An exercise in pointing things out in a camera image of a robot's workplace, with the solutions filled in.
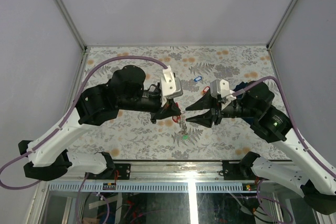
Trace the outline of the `red key tag with key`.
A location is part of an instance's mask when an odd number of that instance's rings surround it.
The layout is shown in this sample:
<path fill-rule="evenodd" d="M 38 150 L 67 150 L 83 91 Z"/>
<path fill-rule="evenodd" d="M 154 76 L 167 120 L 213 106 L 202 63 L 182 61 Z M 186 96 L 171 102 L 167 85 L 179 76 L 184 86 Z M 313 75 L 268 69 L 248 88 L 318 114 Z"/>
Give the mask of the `red key tag with key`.
<path fill-rule="evenodd" d="M 172 120 L 174 123 L 179 123 L 179 121 L 181 120 L 181 116 L 180 115 L 172 116 Z"/>

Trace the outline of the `metal key holder red handle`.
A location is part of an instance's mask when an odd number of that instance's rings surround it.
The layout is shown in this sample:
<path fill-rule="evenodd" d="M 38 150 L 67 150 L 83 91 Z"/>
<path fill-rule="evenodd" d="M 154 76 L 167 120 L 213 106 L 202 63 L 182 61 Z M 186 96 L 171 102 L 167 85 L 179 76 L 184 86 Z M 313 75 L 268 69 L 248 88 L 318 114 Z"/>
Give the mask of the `metal key holder red handle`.
<path fill-rule="evenodd" d="M 178 120 L 178 124 L 181 128 L 180 133 L 182 135 L 188 135 L 187 126 L 186 126 L 186 122 L 185 122 L 185 115 L 183 113 L 180 115 L 180 118 Z"/>

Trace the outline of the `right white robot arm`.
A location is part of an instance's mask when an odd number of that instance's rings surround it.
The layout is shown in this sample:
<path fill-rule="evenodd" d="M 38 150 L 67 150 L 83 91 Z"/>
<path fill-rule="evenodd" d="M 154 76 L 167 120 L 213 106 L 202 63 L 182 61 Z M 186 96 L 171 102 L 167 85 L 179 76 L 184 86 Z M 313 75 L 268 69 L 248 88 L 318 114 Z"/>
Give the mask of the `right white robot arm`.
<path fill-rule="evenodd" d="M 227 81 L 215 80 L 198 101 L 186 108 L 206 113 L 186 121 L 211 128 L 225 118 L 243 119 L 259 138 L 285 153 L 299 170 L 248 152 L 234 169 L 229 169 L 229 175 L 272 180 L 301 196 L 313 210 L 324 215 L 335 213 L 335 168 L 303 139 L 289 113 L 273 106 L 274 97 L 262 81 L 242 82 L 231 90 Z"/>

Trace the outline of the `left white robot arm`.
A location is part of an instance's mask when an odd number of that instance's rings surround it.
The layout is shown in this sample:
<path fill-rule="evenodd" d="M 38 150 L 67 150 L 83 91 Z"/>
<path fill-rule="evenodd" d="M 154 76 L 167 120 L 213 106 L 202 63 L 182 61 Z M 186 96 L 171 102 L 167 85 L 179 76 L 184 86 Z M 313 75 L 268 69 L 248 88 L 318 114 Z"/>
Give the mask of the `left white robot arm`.
<path fill-rule="evenodd" d="M 86 89 L 70 116 L 57 126 L 58 133 L 34 150 L 51 131 L 35 141 L 21 141 L 21 154 L 28 155 L 24 165 L 27 178 L 51 181 L 65 174 L 83 173 L 88 179 L 111 179 L 116 166 L 107 152 L 76 153 L 67 148 L 82 135 L 115 119 L 120 110 L 148 112 L 150 121 L 181 115 L 174 98 L 183 94 L 182 85 L 171 68 L 163 70 L 160 82 L 144 88 L 145 72 L 128 65 L 113 73 L 107 83 Z"/>

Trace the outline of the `red key tags bunch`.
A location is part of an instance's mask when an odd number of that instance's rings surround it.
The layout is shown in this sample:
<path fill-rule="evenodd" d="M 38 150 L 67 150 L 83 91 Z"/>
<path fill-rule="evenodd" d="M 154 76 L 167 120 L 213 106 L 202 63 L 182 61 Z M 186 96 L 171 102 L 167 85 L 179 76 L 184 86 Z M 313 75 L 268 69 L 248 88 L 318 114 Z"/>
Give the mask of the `red key tags bunch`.
<path fill-rule="evenodd" d="M 210 90 L 209 86 L 206 86 L 204 90 L 202 91 L 202 95 L 205 95 Z"/>

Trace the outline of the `blue key tag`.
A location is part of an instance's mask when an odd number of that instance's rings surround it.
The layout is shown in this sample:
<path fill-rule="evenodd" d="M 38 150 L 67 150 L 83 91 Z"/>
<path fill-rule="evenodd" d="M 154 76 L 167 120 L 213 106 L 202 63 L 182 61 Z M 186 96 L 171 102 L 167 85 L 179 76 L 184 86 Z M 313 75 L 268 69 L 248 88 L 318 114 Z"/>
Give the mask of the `blue key tag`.
<path fill-rule="evenodd" d="M 201 81 L 201 80 L 202 80 L 202 77 L 201 77 L 201 76 L 198 76 L 198 77 L 196 77 L 196 78 L 194 79 L 195 82 L 199 82 L 199 81 Z"/>

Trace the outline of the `dark blue cloth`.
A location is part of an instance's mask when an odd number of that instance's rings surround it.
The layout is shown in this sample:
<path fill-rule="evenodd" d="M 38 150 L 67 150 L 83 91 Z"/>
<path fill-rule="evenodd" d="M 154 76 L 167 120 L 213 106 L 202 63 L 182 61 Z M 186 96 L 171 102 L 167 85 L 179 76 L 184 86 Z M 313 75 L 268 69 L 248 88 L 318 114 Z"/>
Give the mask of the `dark blue cloth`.
<path fill-rule="evenodd" d="M 233 91 L 234 91 L 234 92 L 237 92 L 237 91 L 239 91 L 240 89 L 244 89 L 244 88 L 246 88 L 248 85 L 249 85 L 248 82 L 241 82 L 240 84 L 238 84 L 238 85 L 233 89 Z"/>

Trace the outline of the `aluminium front rail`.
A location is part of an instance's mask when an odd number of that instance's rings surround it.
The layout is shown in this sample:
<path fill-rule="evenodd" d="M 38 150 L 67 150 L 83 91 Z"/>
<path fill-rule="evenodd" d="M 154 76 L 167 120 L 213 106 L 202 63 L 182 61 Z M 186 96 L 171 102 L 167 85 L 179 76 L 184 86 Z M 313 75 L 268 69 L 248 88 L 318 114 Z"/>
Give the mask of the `aluminium front rail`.
<path fill-rule="evenodd" d="M 136 161 L 116 160 L 116 164 L 130 163 L 130 179 L 117 180 L 116 182 L 186 182 L 195 180 L 197 182 L 216 181 L 244 181 L 254 180 L 253 178 L 242 178 L 229 180 L 219 174 L 222 170 L 221 160 L 215 161 Z M 229 161 L 231 164 L 238 164 L 239 161 Z"/>

